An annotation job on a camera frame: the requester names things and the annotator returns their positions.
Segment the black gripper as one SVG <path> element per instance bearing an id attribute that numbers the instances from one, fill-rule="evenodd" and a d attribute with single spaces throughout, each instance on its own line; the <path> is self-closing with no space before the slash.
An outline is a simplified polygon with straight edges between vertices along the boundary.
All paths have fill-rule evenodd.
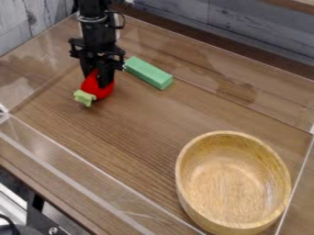
<path id="1" fill-rule="evenodd" d="M 114 15 L 94 18 L 78 15 L 78 21 L 83 36 L 69 40 L 70 56 L 81 60 L 85 77 L 98 68 L 98 86 L 106 88 L 114 80 L 113 58 L 119 58 L 121 69 L 126 56 L 126 52 L 117 46 Z"/>

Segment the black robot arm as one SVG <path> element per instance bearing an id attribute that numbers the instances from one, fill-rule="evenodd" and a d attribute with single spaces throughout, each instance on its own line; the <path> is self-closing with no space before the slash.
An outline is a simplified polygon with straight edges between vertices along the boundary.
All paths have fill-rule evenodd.
<path id="1" fill-rule="evenodd" d="M 78 0 L 82 36 L 71 38 L 70 56 L 81 61 L 83 75 L 97 73 L 99 88 L 114 81 L 115 71 L 125 70 L 126 51 L 117 45 L 117 31 L 126 27 L 126 17 L 111 10 L 113 0 Z"/>

